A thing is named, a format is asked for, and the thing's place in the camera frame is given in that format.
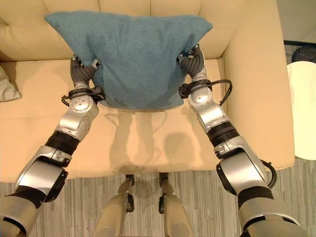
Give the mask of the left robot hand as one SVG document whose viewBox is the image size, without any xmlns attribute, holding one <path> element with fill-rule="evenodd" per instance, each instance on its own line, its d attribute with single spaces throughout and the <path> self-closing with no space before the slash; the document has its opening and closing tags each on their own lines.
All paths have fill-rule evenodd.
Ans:
<svg viewBox="0 0 316 237">
<path fill-rule="evenodd" d="M 95 58 L 90 66 L 85 66 L 75 55 L 71 58 L 70 74 L 76 89 L 89 88 L 89 81 L 93 79 L 100 61 Z"/>
</svg>

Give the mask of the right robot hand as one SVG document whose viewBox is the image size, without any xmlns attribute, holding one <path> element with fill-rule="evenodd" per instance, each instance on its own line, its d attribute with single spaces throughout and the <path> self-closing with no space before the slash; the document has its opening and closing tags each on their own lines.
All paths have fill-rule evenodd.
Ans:
<svg viewBox="0 0 316 237">
<path fill-rule="evenodd" d="M 188 74 L 192 81 L 207 78 L 205 58 L 199 44 L 195 45 L 187 54 L 180 53 L 177 62 L 181 71 Z"/>
</svg>

